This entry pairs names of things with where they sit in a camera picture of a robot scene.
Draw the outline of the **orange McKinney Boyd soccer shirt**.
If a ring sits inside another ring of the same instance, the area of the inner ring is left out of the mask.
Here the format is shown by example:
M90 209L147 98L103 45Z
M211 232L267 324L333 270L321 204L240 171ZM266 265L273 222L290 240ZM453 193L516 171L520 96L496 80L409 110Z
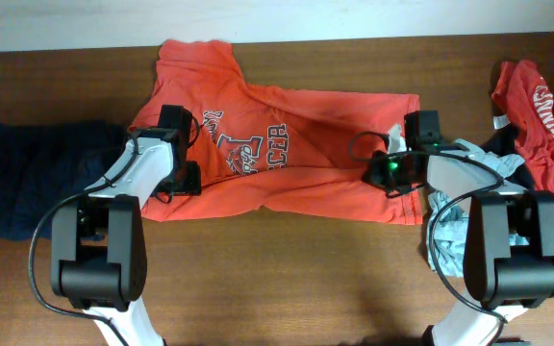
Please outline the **orange McKinney Boyd soccer shirt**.
M133 120L154 126L165 105L193 114L188 157L201 169L197 196L160 194L145 218L228 217L268 208L388 224L422 221L416 193L390 198L363 181L383 135L417 111L415 94L283 89L246 82L223 41L165 41L152 96Z

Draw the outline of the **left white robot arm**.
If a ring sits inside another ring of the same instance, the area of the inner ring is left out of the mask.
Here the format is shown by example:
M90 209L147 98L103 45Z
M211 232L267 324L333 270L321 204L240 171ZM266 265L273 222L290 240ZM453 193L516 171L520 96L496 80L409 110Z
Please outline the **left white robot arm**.
M154 126L135 129L121 156L79 196L57 207L51 231L51 286L74 314L95 322L110 345L163 345L141 294L147 277L141 209L200 194L201 173L187 158L200 125L164 105Z

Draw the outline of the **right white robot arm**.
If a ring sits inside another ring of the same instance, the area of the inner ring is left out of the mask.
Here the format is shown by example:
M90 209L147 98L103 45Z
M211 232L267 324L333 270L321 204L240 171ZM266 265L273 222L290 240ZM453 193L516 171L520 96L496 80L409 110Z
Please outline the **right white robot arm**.
M444 192L440 212L458 206L469 216L464 253L466 292L438 275L457 302L421 344L504 345L504 327L554 298L554 193L505 180L441 135L436 111L414 111L380 138L386 148L363 161L365 183L389 198L422 187Z

